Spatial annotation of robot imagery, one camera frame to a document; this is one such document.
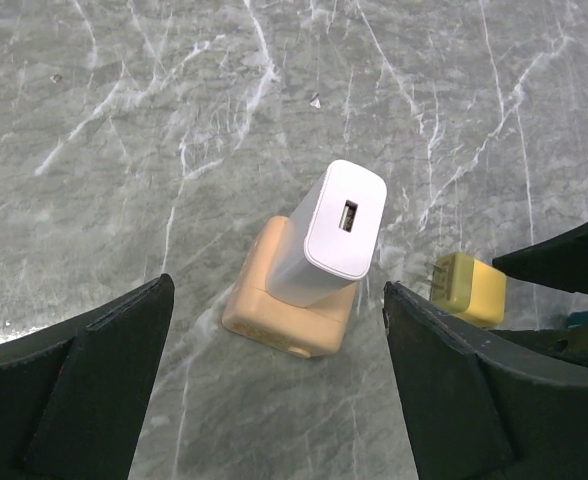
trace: marble surface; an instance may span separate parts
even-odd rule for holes
[[[389,191],[343,349],[225,331],[254,237],[337,158]],[[0,2],[0,341],[177,286],[132,480],[416,478],[385,280],[587,220],[588,0]],[[509,299],[509,328],[586,301]]]

